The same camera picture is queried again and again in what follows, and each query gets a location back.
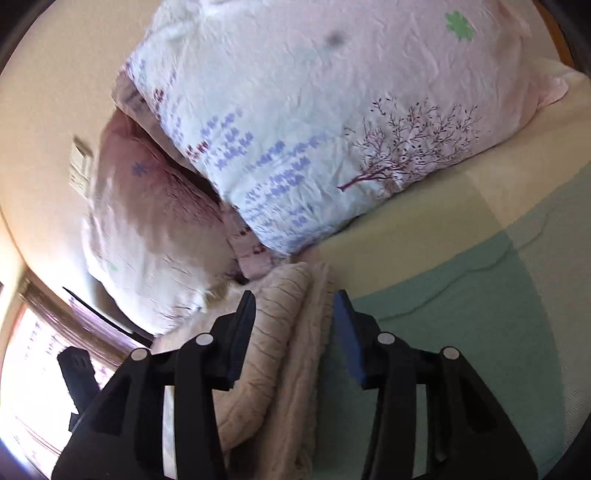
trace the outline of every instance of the stain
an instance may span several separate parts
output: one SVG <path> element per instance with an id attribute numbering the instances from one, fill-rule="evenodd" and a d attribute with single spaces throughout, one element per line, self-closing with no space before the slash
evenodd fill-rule
<path id="1" fill-rule="evenodd" d="M 339 48 L 345 45 L 346 37 L 343 32 L 334 31 L 326 37 L 326 46 L 329 48 Z"/>

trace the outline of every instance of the mattress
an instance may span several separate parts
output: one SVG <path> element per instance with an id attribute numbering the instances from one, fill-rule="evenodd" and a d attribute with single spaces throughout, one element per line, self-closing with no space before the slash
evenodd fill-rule
<path id="1" fill-rule="evenodd" d="M 314 247 L 357 311 L 412 347 L 457 346 L 496 395 L 540 475 L 591 410 L 591 82 L 570 85 L 506 143 L 434 174 Z M 332 333 L 320 370 L 316 479 L 361 477 L 376 392 Z M 417 462 L 426 456 L 418 415 Z"/>

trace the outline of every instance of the pillow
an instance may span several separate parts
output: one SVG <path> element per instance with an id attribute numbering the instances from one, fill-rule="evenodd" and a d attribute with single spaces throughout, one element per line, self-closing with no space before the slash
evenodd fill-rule
<path id="1" fill-rule="evenodd" d="M 222 221 L 226 227 L 226 238 L 247 279 L 262 278 L 281 262 L 281 258 L 261 243 L 231 205 L 222 205 Z"/>
<path id="2" fill-rule="evenodd" d="M 116 111 L 100 139 L 84 246 L 90 273 L 136 325 L 162 335 L 239 274 L 220 210 Z"/>
<path id="3" fill-rule="evenodd" d="M 127 72 L 261 242 L 293 254 L 505 141 L 565 82 L 500 0 L 167 0 Z"/>
<path id="4" fill-rule="evenodd" d="M 144 97 L 141 96 L 125 72 L 119 73 L 111 92 L 111 98 L 117 108 L 143 128 L 172 160 L 190 171 L 197 171 L 164 133 Z"/>

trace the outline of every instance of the light switch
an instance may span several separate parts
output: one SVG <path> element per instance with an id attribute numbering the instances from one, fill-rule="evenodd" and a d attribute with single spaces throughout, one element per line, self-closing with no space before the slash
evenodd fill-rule
<path id="1" fill-rule="evenodd" d="M 70 187 L 86 198 L 88 184 L 88 179 L 74 165 L 70 165 Z"/>
<path id="2" fill-rule="evenodd" d="M 77 137 L 74 137 L 74 141 L 72 142 L 70 165 L 87 179 L 90 178 L 92 171 L 92 152 Z"/>
<path id="3" fill-rule="evenodd" d="M 72 144 L 72 151 L 70 152 L 70 165 L 74 167 L 78 173 L 85 174 L 84 154 L 80 151 L 76 144 Z"/>

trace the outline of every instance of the beige wall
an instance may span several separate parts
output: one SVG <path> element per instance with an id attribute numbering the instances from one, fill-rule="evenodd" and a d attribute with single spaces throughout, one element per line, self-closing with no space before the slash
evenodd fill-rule
<path id="1" fill-rule="evenodd" d="M 0 210 L 0 282 L 4 284 L 0 293 L 0 372 L 12 323 L 20 306 L 16 293 L 24 271 L 25 262 L 12 241 Z"/>
<path id="2" fill-rule="evenodd" d="M 511 0 L 539 33 L 534 50 L 555 55 L 527 2 Z M 0 205 L 27 264 L 64 298 L 64 286 L 93 297 L 80 240 L 85 201 L 68 186 L 71 140 L 96 151 L 111 83 L 158 4 L 56 0 L 0 76 Z"/>
<path id="3" fill-rule="evenodd" d="M 4 284 L 0 293 L 0 329 L 24 271 L 25 263 L 12 242 L 0 210 L 0 283 Z"/>

